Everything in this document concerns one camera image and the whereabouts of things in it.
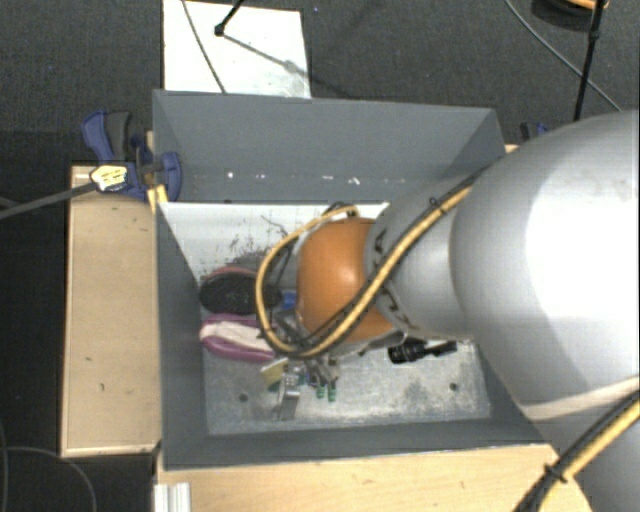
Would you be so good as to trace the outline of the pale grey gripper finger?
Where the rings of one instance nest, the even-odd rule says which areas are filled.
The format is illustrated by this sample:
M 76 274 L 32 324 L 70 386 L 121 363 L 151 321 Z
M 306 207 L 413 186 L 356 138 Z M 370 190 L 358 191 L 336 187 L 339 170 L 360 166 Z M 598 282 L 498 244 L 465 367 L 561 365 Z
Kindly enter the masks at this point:
M 278 389 L 277 419 L 279 421 L 289 421 L 295 417 L 300 395 L 299 376 L 284 374 Z

